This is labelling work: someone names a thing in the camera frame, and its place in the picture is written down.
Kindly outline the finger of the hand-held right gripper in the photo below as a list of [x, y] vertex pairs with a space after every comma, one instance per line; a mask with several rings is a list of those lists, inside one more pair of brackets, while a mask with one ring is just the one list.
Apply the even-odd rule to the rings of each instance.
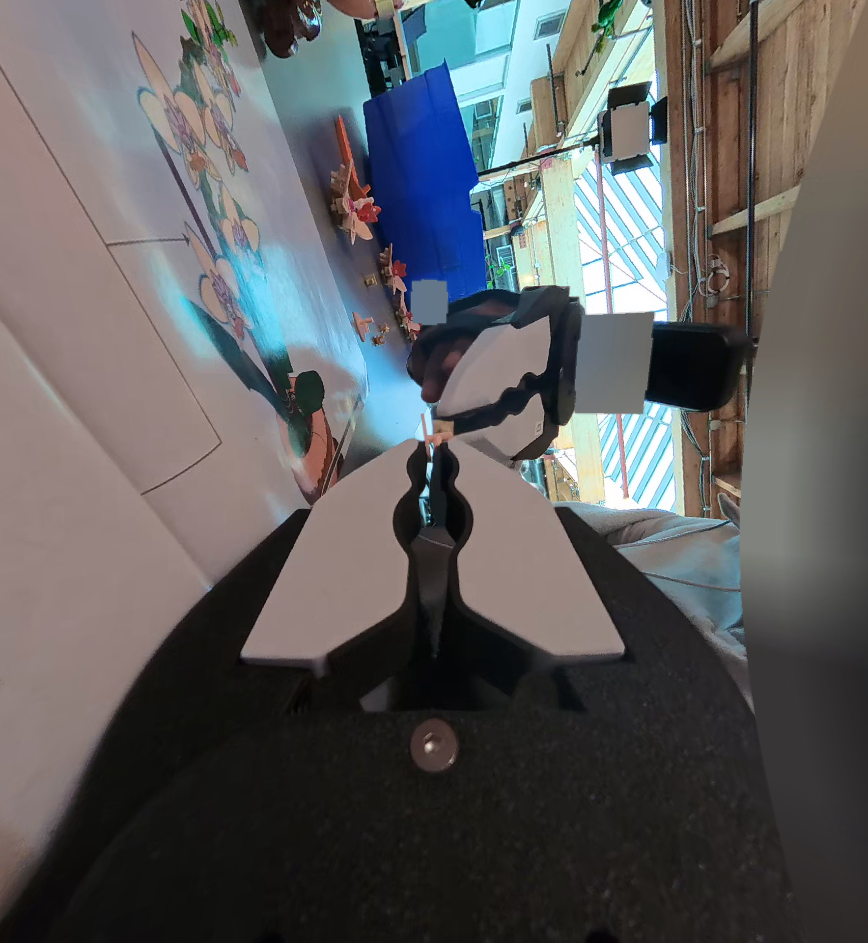
[[504, 420], [556, 396], [553, 319], [487, 327], [453, 369], [437, 420]]
[[456, 372], [444, 389], [444, 427], [460, 442], [499, 463], [541, 456], [574, 408], [574, 373], [526, 373], [513, 385], [488, 388], [471, 372]]

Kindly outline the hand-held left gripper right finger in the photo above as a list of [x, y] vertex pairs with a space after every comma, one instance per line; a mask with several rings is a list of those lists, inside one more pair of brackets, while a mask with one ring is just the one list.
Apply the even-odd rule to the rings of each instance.
[[471, 445], [440, 447], [458, 507], [459, 602], [552, 661], [611, 661], [625, 646], [555, 507], [511, 468]]

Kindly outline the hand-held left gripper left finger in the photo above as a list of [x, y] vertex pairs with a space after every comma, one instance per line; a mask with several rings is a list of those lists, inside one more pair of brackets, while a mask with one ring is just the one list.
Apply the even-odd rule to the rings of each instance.
[[321, 676], [409, 602], [427, 451], [406, 440], [343, 478], [308, 514], [240, 652]]

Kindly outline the person's right hand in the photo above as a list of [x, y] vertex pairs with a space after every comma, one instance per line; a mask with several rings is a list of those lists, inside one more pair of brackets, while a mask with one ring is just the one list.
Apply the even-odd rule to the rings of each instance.
[[440, 401], [451, 374], [492, 324], [512, 315], [522, 296], [505, 289], [487, 289], [451, 303], [444, 324], [424, 326], [413, 343], [407, 373], [420, 388], [421, 400]]

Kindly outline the person's grey hoodie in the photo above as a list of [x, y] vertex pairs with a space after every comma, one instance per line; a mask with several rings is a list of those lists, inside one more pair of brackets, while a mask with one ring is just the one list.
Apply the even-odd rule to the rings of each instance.
[[730, 668], [747, 667], [737, 523], [585, 502], [565, 508], [660, 589]]

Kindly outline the blue cardboard box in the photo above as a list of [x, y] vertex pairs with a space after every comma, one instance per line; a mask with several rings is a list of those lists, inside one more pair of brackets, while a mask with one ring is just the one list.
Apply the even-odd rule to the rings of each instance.
[[478, 176], [446, 63], [364, 103], [369, 182], [405, 283], [440, 280], [451, 302], [487, 289]]

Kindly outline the studio light panel on stand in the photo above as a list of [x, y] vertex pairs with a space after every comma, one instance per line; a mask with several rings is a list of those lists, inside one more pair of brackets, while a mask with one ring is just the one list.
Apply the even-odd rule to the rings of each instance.
[[499, 182], [515, 171], [531, 172], [545, 160], [572, 151], [593, 149], [613, 174], [639, 170], [653, 145], [668, 142], [668, 98], [651, 101], [651, 84], [641, 82], [608, 89], [606, 106], [597, 115], [596, 132], [577, 143], [544, 148], [534, 156], [512, 161], [478, 174], [480, 184]]

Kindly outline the orange brick separator tool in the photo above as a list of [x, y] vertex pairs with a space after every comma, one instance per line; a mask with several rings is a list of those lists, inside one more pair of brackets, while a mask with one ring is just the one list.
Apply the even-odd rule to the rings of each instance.
[[359, 181], [356, 171], [354, 151], [349, 142], [343, 117], [340, 114], [335, 118], [335, 133], [342, 163], [346, 166], [351, 165], [352, 173], [350, 176], [349, 194], [353, 197], [353, 199], [364, 198], [370, 191], [370, 185], [363, 186]]

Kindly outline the orchid instruction booklet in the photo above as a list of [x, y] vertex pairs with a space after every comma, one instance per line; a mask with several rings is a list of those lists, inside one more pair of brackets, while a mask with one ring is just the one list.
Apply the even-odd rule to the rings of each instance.
[[344, 321], [249, 2], [0, 2], [0, 844], [336, 482]]

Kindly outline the brick orchid model in pot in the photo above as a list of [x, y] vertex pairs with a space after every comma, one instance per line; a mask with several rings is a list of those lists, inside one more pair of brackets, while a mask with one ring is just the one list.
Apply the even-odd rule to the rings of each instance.
[[[328, 1], [351, 19], [392, 19], [404, 1]], [[250, 2], [254, 24], [273, 55], [289, 58], [300, 41], [314, 41], [322, 30], [322, 1]]]

